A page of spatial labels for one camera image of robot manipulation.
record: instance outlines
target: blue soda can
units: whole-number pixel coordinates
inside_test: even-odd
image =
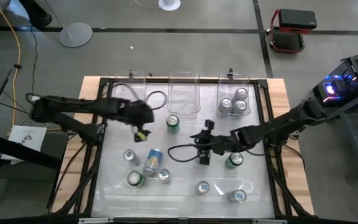
[[[146,163],[143,166],[143,173],[148,176],[154,176],[162,162],[162,152],[158,149],[152,149],[149,152]]]

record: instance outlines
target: clear plastic bin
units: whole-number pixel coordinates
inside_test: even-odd
[[[169,75],[168,110],[182,118],[195,118],[200,111],[200,75],[174,71]]]
[[[229,116],[245,116],[251,113],[249,108],[249,77],[247,75],[243,75],[240,73],[234,73],[232,70],[229,72],[219,74],[218,81],[218,97],[217,97],[217,108],[218,111],[222,114],[226,114]],[[236,91],[239,89],[245,89],[247,92],[247,98],[238,98],[236,96]],[[221,105],[223,99],[231,100],[231,108],[224,107]],[[236,104],[236,100],[242,100],[246,103],[246,109],[243,112],[239,112],[236,110],[238,108],[234,108]]]
[[[133,92],[125,85],[119,85],[120,83],[126,84],[133,88],[137,96],[134,96]],[[131,101],[145,100],[146,94],[146,76],[144,72],[119,72],[116,73],[114,85],[117,85],[113,89],[112,96],[118,98],[124,98]]]

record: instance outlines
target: blue light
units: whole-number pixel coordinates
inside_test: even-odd
[[[331,85],[326,85],[326,90],[328,94],[335,94],[335,91],[333,90],[333,87]]]

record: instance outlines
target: concrete floor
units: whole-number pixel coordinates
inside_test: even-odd
[[[157,1],[140,2],[156,6]],[[341,58],[358,54],[358,35],[335,35],[340,34],[335,32],[338,30],[358,31],[358,1],[353,0],[259,0],[262,27],[257,25],[253,0],[182,0],[181,8],[174,12],[141,8],[128,0],[49,3],[65,24],[87,22],[94,28],[243,29],[251,34],[97,32],[85,46],[68,49],[59,43],[58,32],[35,32],[39,52],[35,92],[41,95],[77,97],[84,76],[114,75],[128,69],[155,76],[165,76],[171,70],[196,70],[204,77],[216,77],[232,67],[250,77],[265,78],[257,29],[267,29],[274,10],[280,7],[314,11],[317,30],[332,34],[304,35],[306,49],[296,55],[267,50],[273,76],[284,78],[291,106],[300,103],[339,65]],[[48,10],[44,2],[40,4]],[[12,0],[9,10],[13,25],[28,25],[27,15],[16,0]],[[1,18],[0,26],[5,26]],[[50,24],[58,26],[56,19]],[[35,42],[30,32],[18,32],[18,36],[23,69],[16,81],[17,101],[29,109],[24,94],[31,91]],[[12,34],[0,31],[0,67],[12,67],[16,57]],[[12,79],[5,89],[10,95],[11,86]],[[1,102],[11,103],[6,96],[1,97]],[[23,114],[17,115],[17,123],[26,119]],[[0,106],[0,136],[8,132],[11,119],[11,109]],[[336,124],[308,128],[301,135],[300,147],[315,214],[358,221],[358,183],[344,180],[357,164]],[[38,215],[44,211],[31,212]]]

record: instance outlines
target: soda can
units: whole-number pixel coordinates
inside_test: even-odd
[[[128,174],[127,180],[129,185],[138,188],[143,187],[147,182],[147,178],[136,170],[133,170]]]
[[[230,202],[242,203],[247,199],[247,194],[243,190],[233,190],[227,193],[226,197]]]
[[[233,152],[227,157],[224,165],[229,169],[234,169],[244,162],[244,158],[241,153]]]
[[[233,107],[233,103],[229,98],[225,98],[221,100],[218,110],[222,113],[228,113],[230,112],[231,108]]]
[[[131,163],[133,166],[138,166],[140,164],[140,159],[137,156],[137,154],[131,150],[131,149],[127,149],[124,152],[124,159],[125,161]]]
[[[209,183],[207,181],[201,181],[196,186],[196,193],[198,195],[204,195],[209,192]]]
[[[236,102],[237,100],[245,100],[247,97],[248,91],[245,88],[240,88],[234,93],[232,101]]]
[[[179,118],[175,115],[171,115],[167,118],[167,130],[171,134],[179,132]]]
[[[234,114],[243,114],[247,110],[248,106],[244,100],[237,100],[234,103],[233,110],[231,113]]]
[[[158,149],[152,149],[143,166],[143,173],[149,176],[154,176],[162,162],[162,152]]]
[[[171,182],[171,174],[167,169],[160,169],[160,171],[158,172],[158,178],[164,184],[169,184],[169,182]]]

